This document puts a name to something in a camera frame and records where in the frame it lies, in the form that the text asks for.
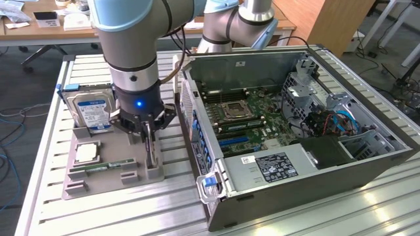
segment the white table leg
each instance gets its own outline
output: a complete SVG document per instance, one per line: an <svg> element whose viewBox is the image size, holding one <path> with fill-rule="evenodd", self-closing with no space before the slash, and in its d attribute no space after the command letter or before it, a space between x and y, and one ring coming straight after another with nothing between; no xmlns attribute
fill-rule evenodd
<svg viewBox="0 0 420 236"><path fill-rule="evenodd" d="M375 22L375 25L373 25L373 27L372 27L372 29L371 29L368 35L365 36L365 38L364 38L364 40L363 40L363 42L361 42L363 47L367 46L369 40L372 39L372 37L373 37L373 35L375 35L375 33L376 33L376 31L377 31L380 25L383 24L383 22L384 22L384 20L385 20L385 18L387 18L387 16L388 16L388 14L389 14L391 10L393 9L393 7L395 7L395 5L396 5L397 2L399 2L399 0L391 0L388 6L387 6L387 8L385 8L385 10L383 11L383 13L381 13L381 15L380 15L377 21Z"/></svg>
<svg viewBox="0 0 420 236"><path fill-rule="evenodd" d="M383 39L383 41L380 42L380 46L385 47L387 43L389 42L391 38L393 37L396 31L399 30L399 28L401 27L408 15L411 14L412 10L415 9L415 6L409 6L407 8L407 10L404 11L403 15L400 16L399 21L395 23L393 27L391 28L391 31L388 32L385 38Z"/></svg>
<svg viewBox="0 0 420 236"><path fill-rule="evenodd" d="M280 34L275 34L275 35L279 35L280 38L284 38L284 37L289 37L291 34L292 34L292 30L283 30L283 31L280 32ZM288 39L288 38L287 38L287 39L283 39L283 40L280 40L280 41L277 42L277 46L287 46L288 42L289 42L289 39Z"/></svg>
<svg viewBox="0 0 420 236"><path fill-rule="evenodd" d="M412 61L415 60L419 54L420 54L420 44L416 46L415 50L405 58L404 62L401 63L401 66L408 67L408 65L412 63Z"/></svg>

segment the green circuit board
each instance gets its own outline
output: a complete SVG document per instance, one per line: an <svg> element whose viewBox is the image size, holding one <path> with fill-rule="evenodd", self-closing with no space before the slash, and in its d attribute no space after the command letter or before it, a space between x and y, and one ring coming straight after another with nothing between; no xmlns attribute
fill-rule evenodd
<svg viewBox="0 0 420 236"><path fill-rule="evenodd" d="M240 122L240 120L237 120L236 123L229 124L228 129L232 127L236 128L236 130L232 131L232 134L235 134L235 132L241 132L244 134L241 137L248 137L249 140L243 143L223 146L221 150L224 155L235 155L235 153L251 149L259 151L275 147L283 147L296 140L296 135L289 128L287 118L283 116L279 109L280 102L277 101L279 96L276 94L277 93L275 92L263 94L259 89L249 90L247 99L240 101L241 107L244 104L247 105L253 117L264 116L264 119L261 120L264 121L264 124L261 122L259 127L249 128L247 130L241 130L241 128L245 129L245 125L243 124L247 122ZM223 123L229 120L225 112L225 104L227 103L205 104L209 120L213 124ZM225 140L219 138L219 136L224 137L225 135L219 134L220 130L217 128L215 128L215 133L219 141Z"/></svg>

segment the blue cable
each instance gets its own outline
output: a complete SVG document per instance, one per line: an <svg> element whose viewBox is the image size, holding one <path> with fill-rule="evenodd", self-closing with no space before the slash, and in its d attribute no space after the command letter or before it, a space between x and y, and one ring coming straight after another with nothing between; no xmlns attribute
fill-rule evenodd
<svg viewBox="0 0 420 236"><path fill-rule="evenodd" d="M0 209L0 212L1 212L9 205L12 205L12 203L13 203L13 202L16 201L16 199L19 198L19 196L20 196L20 191L21 191L21 186L20 186L20 179L19 179L16 167L15 167L15 164L13 164L12 160L11 160L7 156L4 156L4 155L1 155L1 154L0 154L0 157L1 157L5 161L8 161L8 163L11 164L11 167L12 167L13 172L15 172L15 175L16 175L16 180L17 180L17 193L16 193L15 197L12 198L12 200L1 207L1 209Z"/></svg>
<svg viewBox="0 0 420 236"><path fill-rule="evenodd" d="M0 118L0 121L4 122L4 123L9 123L9 124L19 124L21 126L21 131L20 131L20 134L17 135L17 137L12 141L9 141L7 144L0 145L1 147L5 147L5 146L11 145L24 135L25 125L23 123L20 123L20 122L7 121L7 120L4 120L1 118Z"/></svg>

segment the metal workbench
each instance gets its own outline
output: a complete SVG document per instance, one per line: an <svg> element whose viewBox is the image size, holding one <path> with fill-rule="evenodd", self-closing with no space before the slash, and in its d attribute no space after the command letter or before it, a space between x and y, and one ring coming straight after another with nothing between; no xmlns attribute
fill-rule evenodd
<svg viewBox="0 0 420 236"><path fill-rule="evenodd" d="M177 52L157 54L161 78L172 70L175 53ZM416 124L389 106L391 103L365 82L349 73L348 67L336 62L333 55L325 51L319 53L409 136L420 142ZM95 84L109 79L103 55L76 56L75 60L63 62L57 83L71 81ZM343 91L328 74L321 74L320 80L332 92ZM172 84L163 85L161 91L164 101L172 103ZM179 120L175 119L169 128L160 131L165 169L163 182L64 201L60 197L72 128L72 116L55 94L17 224L19 236L420 234L419 155L388 170L360 189L209 233Z"/></svg>

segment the black sticker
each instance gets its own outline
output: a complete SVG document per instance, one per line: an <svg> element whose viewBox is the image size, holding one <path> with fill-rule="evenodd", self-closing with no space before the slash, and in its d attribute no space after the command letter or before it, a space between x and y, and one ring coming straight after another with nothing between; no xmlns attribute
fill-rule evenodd
<svg viewBox="0 0 420 236"><path fill-rule="evenodd" d="M284 152L255 160L269 183L299 175Z"/></svg>

